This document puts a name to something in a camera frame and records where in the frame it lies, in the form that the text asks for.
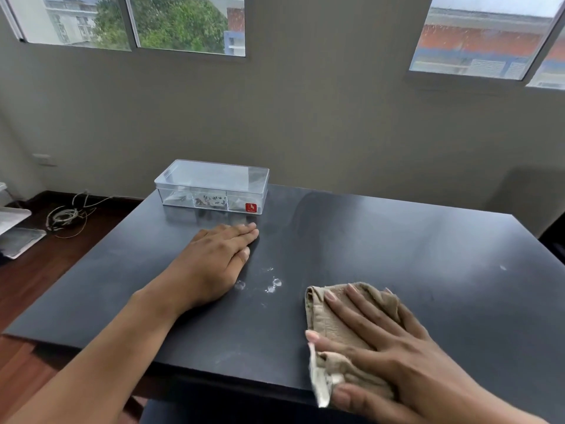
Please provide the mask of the grey flat pad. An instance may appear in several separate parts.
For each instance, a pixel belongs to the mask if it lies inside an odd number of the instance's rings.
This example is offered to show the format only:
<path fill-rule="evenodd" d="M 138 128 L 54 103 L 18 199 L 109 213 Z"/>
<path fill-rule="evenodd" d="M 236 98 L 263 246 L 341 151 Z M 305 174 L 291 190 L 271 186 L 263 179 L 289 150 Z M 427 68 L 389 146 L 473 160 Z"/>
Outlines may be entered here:
<path fill-rule="evenodd" d="M 46 236 L 42 229 L 14 227 L 0 235 L 0 255 L 15 260 Z"/>

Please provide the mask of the person's left forearm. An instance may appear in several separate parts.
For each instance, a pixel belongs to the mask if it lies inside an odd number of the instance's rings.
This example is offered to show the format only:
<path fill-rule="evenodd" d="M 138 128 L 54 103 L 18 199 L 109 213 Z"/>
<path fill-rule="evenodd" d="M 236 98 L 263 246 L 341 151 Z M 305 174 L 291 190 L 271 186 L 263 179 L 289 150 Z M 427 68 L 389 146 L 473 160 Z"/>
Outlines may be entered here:
<path fill-rule="evenodd" d="M 4 424 L 116 424 L 195 287 L 160 276 Z"/>

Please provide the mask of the person's left hand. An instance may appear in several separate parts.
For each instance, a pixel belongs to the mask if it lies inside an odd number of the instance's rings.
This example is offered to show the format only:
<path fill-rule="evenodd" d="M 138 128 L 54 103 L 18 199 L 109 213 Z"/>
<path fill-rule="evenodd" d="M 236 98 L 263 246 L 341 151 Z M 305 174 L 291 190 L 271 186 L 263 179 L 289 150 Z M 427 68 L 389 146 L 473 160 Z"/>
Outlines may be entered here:
<path fill-rule="evenodd" d="M 199 231 L 158 278 L 175 312 L 208 304 L 233 288 L 230 260 L 258 236 L 254 222 Z"/>

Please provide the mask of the person's right hand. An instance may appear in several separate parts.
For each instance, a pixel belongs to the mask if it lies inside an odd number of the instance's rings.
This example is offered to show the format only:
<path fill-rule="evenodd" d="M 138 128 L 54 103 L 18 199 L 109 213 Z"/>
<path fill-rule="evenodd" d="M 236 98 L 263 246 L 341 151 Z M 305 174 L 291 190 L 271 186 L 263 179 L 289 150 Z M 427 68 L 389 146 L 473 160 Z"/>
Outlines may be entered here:
<path fill-rule="evenodd" d="M 333 342 L 310 330 L 306 337 L 317 351 L 343 354 L 360 370 L 398 389 L 400 400 L 390 400 L 396 405 L 394 413 L 358 415 L 379 424 L 454 424 L 443 411 L 442 396 L 448 390 L 480 385 L 429 334 L 409 334 L 395 321 L 388 331 L 393 343 L 368 344 L 370 349 Z"/>

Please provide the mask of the small printed paper card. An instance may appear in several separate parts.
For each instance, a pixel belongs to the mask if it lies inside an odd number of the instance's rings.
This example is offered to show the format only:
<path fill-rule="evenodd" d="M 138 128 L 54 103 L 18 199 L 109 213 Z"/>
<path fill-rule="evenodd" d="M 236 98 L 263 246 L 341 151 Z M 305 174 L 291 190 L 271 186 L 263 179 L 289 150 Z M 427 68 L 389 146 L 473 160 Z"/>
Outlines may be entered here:
<path fill-rule="evenodd" d="M 228 199 L 225 194 L 194 193 L 193 201 L 194 207 L 196 208 L 206 208 L 219 211 L 228 210 Z"/>

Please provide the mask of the wide sliding window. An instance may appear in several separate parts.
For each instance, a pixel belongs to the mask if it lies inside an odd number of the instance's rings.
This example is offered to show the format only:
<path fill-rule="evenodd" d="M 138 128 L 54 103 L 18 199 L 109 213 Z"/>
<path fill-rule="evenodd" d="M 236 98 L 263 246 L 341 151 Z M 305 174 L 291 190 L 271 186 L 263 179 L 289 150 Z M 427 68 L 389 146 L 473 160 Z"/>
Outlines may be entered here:
<path fill-rule="evenodd" d="M 142 47 L 139 42 L 130 0 L 117 1 L 131 49 L 113 50 L 149 49 Z M 228 21 L 228 29 L 224 32 L 223 55 L 245 57 L 245 0 L 208 1 Z M 5 15 L 20 42 L 102 49 L 97 46 L 94 33 L 97 0 L 0 0 L 0 13 Z"/>

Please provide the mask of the angled corner window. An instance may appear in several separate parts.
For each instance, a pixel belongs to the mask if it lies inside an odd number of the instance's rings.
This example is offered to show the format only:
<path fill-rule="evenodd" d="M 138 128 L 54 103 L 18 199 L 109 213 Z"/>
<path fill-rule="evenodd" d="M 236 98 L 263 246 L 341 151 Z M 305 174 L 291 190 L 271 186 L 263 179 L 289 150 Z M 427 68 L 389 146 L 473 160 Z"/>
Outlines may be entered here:
<path fill-rule="evenodd" d="M 565 0 L 431 0 L 409 73 L 565 92 Z"/>

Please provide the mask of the green tree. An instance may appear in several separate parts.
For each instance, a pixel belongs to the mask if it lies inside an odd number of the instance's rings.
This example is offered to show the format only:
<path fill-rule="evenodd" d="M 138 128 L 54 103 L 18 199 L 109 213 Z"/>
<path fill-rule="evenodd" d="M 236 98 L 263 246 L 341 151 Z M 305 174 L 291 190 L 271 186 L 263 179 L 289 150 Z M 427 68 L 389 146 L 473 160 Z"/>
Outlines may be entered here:
<path fill-rule="evenodd" d="M 226 17 L 208 0 L 130 0 L 139 42 L 150 49 L 224 53 Z M 94 33 L 102 49 L 130 50 L 117 0 L 97 0 Z"/>

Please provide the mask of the person's right forearm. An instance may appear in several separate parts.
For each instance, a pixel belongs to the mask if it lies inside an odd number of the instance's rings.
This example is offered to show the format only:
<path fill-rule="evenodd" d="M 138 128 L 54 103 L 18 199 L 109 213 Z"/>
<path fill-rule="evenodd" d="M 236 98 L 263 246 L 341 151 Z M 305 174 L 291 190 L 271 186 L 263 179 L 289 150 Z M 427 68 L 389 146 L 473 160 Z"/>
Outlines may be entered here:
<path fill-rule="evenodd" d="M 448 390 L 442 396 L 442 408 L 454 424 L 549 424 L 480 386 Z"/>

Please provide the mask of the beige cleaning cloth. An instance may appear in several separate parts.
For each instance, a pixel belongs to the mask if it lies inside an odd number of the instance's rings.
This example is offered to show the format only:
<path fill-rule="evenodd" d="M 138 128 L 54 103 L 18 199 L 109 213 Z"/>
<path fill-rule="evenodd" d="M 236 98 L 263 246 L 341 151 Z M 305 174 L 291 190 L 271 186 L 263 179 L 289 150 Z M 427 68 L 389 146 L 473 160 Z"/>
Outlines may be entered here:
<path fill-rule="evenodd" d="M 378 291 L 367 283 L 354 283 L 354 286 L 367 301 L 401 325 L 398 314 L 400 300 L 394 293 L 389 289 Z M 355 305 L 348 299 L 345 290 L 345 284 L 324 287 L 309 286 L 305 294 L 307 328 L 331 341 L 368 349 L 368 345 L 352 332 L 324 301 L 325 292 L 332 291 L 348 308 L 358 312 Z M 319 408 L 329 406 L 333 389 L 341 383 L 357 385 L 390 400 L 396 399 L 397 391 L 392 385 L 382 378 L 358 369 L 344 355 L 336 352 L 317 352 L 311 345 L 308 349 L 310 351 L 308 363 L 310 381 Z"/>

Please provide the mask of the clear plastic lidded box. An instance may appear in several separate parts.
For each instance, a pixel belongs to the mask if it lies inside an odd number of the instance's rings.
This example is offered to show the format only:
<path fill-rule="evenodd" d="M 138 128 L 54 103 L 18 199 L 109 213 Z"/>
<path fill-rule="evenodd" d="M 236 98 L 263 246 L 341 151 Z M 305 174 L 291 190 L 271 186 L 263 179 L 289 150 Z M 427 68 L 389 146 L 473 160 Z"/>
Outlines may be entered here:
<path fill-rule="evenodd" d="M 194 193 L 225 194 L 228 210 L 224 212 L 260 215 L 269 177 L 267 168 L 177 159 L 154 183 L 164 206 L 196 208 Z"/>

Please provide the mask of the white plastic tray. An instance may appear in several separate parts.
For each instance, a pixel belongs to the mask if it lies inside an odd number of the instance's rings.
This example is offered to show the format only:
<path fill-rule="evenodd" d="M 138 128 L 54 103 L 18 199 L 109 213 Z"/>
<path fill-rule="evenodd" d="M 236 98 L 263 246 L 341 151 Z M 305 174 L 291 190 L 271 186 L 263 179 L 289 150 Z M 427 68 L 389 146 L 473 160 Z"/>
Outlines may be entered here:
<path fill-rule="evenodd" d="M 0 236 L 32 215 L 32 211 L 24 208 L 0 207 Z"/>

